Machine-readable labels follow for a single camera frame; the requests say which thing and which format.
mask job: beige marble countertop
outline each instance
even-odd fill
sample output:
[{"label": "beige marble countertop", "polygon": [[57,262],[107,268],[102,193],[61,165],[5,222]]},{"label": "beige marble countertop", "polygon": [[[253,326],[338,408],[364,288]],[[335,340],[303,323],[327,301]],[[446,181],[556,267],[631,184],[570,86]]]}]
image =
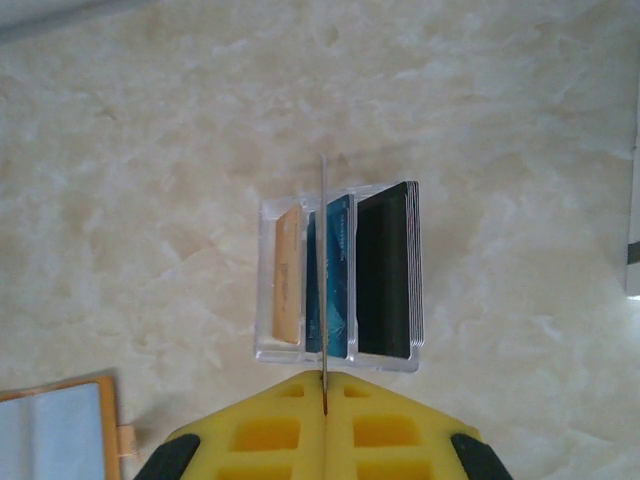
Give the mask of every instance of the beige marble countertop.
[{"label": "beige marble countertop", "polygon": [[633,0],[177,0],[0,45],[0,390],[116,368],[148,455],[298,371],[253,358],[257,210],[324,152],[421,184],[424,363],[356,373],[519,480],[637,478],[639,39]]}]

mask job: marble surface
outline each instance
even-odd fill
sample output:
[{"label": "marble surface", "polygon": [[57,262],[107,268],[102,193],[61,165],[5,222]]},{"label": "marble surface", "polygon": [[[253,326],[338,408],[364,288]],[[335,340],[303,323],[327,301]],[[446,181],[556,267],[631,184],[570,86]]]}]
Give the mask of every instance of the marble surface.
[{"label": "marble surface", "polygon": [[357,374],[519,480],[637,478],[639,39],[637,1],[176,0],[0,45],[0,390],[115,368],[148,455],[298,371],[253,359],[257,211],[323,152],[421,184],[424,363]]}]

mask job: blue card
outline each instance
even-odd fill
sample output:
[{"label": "blue card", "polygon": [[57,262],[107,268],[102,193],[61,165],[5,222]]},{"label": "blue card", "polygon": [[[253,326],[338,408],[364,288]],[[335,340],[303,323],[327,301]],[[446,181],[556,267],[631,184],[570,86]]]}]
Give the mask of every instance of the blue card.
[{"label": "blue card", "polygon": [[[353,195],[344,195],[327,205],[327,323],[329,355],[346,358],[349,317],[349,247]],[[306,350],[322,350],[316,256],[316,215],[307,227]]]}]

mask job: black card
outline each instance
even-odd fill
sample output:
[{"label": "black card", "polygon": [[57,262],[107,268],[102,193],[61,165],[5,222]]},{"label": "black card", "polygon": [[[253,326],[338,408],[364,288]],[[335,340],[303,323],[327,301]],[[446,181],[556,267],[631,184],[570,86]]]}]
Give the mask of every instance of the black card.
[{"label": "black card", "polygon": [[358,203],[358,351],[409,358],[407,182]]}]

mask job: yellow foam block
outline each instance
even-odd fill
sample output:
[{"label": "yellow foam block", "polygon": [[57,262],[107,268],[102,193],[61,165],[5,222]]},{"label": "yellow foam block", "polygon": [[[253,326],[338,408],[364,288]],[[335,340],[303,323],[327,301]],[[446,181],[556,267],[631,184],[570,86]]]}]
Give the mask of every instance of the yellow foam block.
[{"label": "yellow foam block", "polygon": [[329,414],[319,372],[294,376],[168,440],[200,444],[181,480],[467,480],[451,436],[478,431],[344,373],[329,374]]}]

